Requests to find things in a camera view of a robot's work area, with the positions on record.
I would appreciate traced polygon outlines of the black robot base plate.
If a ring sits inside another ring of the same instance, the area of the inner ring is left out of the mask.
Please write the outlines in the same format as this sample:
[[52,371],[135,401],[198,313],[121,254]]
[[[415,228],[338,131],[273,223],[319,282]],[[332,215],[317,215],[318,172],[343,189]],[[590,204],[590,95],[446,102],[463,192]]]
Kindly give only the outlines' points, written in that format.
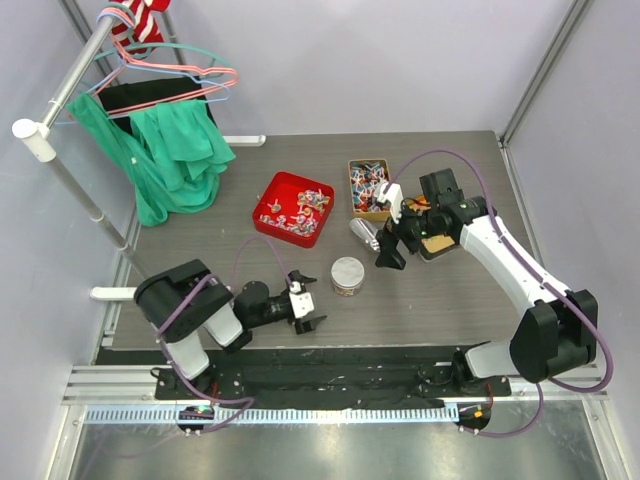
[[461,397],[533,393],[514,374],[474,380],[459,346],[311,347],[208,353],[193,385],[221,399],[252,397],[263,409],[380,408]]

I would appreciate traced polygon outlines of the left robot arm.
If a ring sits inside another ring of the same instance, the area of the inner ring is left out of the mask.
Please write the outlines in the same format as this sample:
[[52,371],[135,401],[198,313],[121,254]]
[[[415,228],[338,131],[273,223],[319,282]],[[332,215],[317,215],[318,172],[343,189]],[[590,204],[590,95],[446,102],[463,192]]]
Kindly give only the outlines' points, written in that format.
[[193,260],[144,280],[134,302],[153,326],[179,388],[200,399],[212,389],[213,369],[198,330],[205,329],[229,354],[245,347],[254,329],[272,323],[285,321],[298,335],[310,333],[326,319],[315,314],[307,288],[315,281],[293,270],[277,295],[261,281],[248,282],[234,293],[203,262]]

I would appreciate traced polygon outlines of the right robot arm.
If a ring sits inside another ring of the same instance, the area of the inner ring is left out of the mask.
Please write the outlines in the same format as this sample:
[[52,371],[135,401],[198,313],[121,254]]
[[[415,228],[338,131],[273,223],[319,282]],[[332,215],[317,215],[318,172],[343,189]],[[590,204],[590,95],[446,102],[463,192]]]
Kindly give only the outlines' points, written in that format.
[[388,207],[384,225],[363,218],[351,230],[376,252],[380,268],[402,270],[398,247],[433,260],[457,247],[472,255],[506,293],[520,316],[507,342],[487,341],[455,360],[451,380],[472,395],[489,377],[517,375],[537,384],[594,361],[598,345],[598,304],[587,290],[573,291],[549,274],[508,232],[486,195],[468,197],[452,170],[420,179],[424,198],[403,196],[399,184],[382,182],[375,190]]

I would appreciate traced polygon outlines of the silver metal scoop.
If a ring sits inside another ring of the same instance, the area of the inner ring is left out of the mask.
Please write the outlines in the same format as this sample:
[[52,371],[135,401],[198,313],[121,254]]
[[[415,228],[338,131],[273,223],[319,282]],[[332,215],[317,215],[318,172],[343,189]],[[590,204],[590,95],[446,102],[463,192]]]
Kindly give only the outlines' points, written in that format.
[[349,222],[350,230],[372,251],[379,252],[378,229],[364,218],[353,218]]

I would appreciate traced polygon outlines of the white round jar lid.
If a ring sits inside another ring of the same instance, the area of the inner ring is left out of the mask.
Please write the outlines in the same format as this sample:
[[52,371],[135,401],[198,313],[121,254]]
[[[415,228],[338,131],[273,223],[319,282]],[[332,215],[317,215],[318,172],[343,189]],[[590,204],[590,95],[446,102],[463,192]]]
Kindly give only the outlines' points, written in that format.
[[364,281],[365,268],[362,262],[354,257],[341,257],[331,266],[331,279],[343,284]]

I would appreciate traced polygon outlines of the red square candy box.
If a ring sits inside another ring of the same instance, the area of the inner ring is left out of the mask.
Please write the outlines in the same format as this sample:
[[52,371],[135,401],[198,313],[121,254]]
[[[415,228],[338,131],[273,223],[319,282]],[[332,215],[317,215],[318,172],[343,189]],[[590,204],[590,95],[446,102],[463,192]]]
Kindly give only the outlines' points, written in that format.
[[259,233],[310,249],[318,241],[334,200],[331,186],[278,172],[254,208],[254,227]]

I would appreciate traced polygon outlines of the clear plastic round jar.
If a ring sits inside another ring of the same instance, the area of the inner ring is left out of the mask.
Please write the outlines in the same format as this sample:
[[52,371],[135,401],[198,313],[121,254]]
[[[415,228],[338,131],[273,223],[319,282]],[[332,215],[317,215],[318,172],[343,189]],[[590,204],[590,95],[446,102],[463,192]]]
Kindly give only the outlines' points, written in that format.
[[333,286],[333,291],[336,294],[343,297],[352,297],[356,295],[360,291],[364,283],[363,280],[360,280],[355,283],[351,282],[351,283],[343,284],[335,279],[331,279],[331,282]]

